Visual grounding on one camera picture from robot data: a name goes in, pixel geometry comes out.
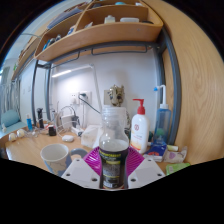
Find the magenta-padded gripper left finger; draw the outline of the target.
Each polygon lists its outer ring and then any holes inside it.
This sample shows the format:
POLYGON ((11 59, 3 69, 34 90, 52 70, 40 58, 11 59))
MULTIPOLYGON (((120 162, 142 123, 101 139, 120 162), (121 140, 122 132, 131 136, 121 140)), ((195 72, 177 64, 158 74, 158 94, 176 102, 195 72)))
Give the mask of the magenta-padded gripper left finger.
POLYGON ((84 188, 99 189, 101 182, 101 158, 99 148, 96 147, 87 153, 84 149, 77 148, 71 151, 75 158, 62 175, 72 183, 84 188))

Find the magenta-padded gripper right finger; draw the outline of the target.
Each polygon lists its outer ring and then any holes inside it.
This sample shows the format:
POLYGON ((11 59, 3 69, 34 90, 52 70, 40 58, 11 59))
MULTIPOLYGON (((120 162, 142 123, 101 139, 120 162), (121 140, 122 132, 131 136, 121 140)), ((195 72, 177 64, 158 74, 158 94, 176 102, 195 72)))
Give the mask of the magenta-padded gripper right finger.
POLYGON ((126 188, 135 189, 163 178, 165 174, 150 157, 144 158, 130 147, 126 157, 126 188))

